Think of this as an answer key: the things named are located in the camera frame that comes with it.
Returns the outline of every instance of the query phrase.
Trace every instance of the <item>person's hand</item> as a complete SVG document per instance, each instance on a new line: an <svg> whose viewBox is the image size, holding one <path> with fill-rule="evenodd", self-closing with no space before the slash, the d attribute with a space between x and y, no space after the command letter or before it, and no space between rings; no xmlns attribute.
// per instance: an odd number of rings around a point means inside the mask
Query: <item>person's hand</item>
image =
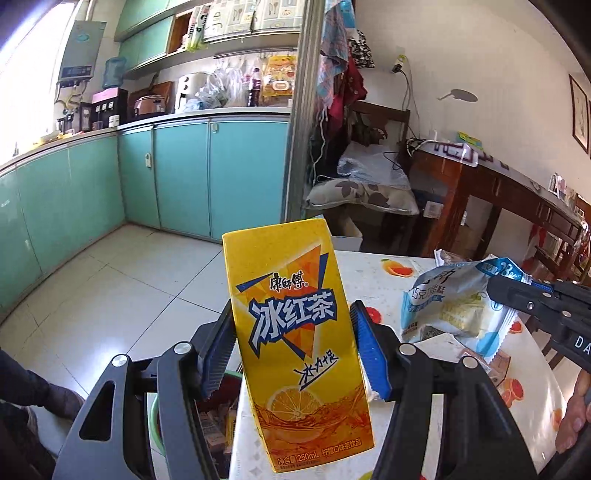
<svg viewBox="0 0 591 480"><path fill-rule="evenodd" d="M556 435L556 450L564 453L577 442L579 432L585 422L591 422L591 404L585 407L583 397L591 386L591 375L581 370L574 385L573 396L570 397L566 407L564 418L560 422L558 435Z"/></svg>

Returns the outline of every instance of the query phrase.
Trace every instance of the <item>pot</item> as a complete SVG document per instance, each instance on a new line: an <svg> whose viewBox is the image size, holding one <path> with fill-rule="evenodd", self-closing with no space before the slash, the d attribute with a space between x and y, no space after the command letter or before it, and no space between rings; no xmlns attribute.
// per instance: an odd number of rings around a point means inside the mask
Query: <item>pot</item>
<svg viewBox="0 0 591 480"><path fill-rule="evenodd" d="M134 116L146 113L166 113L166 99L162 95L146 95L136 100Z"/></svg>

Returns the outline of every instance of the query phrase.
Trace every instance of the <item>window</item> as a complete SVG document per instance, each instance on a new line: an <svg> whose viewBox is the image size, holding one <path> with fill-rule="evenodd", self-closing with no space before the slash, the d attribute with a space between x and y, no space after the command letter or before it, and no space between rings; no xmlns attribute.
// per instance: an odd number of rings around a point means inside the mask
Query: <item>window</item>
<svg viewBox="0 0 591 480"><path fill-rule="evenodd" d="M0 115L0 165L14 153L33 146L39 137L55 130L53 84L62 42L70 34L69 22L75 3L52 8L14 50L0 72L3 109Z"/></svg>

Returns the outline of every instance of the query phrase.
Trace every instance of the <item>ice tea carton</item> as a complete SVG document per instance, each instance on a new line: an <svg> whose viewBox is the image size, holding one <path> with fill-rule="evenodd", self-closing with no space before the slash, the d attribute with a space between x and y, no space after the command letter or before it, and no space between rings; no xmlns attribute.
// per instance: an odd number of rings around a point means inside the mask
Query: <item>ice tea carton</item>
<svg viewBox="0 0 591 480"><path fill-rule="evenodd" d="M345 293L324 219L223 236L255 422L275 472L374 446Z"/></svg>

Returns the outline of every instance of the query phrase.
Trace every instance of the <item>metal screw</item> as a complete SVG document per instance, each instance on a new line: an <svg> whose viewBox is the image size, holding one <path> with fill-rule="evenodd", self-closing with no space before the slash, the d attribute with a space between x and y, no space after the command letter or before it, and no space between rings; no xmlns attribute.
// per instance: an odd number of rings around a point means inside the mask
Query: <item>metal screw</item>
<svg viewBox="0 0 591 480"><path fill-rule="evenodd" d="M410 343L403 343L402 345L400 345L400 347L398 347L398 349L400 350L400 353L406 356L412 356L415 353L417 353L417 348L414 345L411 345Z"/></svg>
<svg viewBox="0 0 591 480"><path fill-rule="evenodd" d="M187 353L189 350L191 349L191 344L188 342L181 342L181 343L177 343L174 346L174 353L178 353L179 355L182 355L184 353Z"/></svg>
<svg viewBox="0 0 591 480"><path fill-rule="evenodd" d="M127 363L127 356L126 355L117 355L111 361L111 363L113 364L113 367L122 367L123 365L125 365Z"/></svg>
<svg viewBox="0 0 591 480"><path fill-rule="evenodd" d="M473 356L465 356L462 358L462 363L464 364L464 367L467 368L478 367L478 360L476 360Z"/></svg>

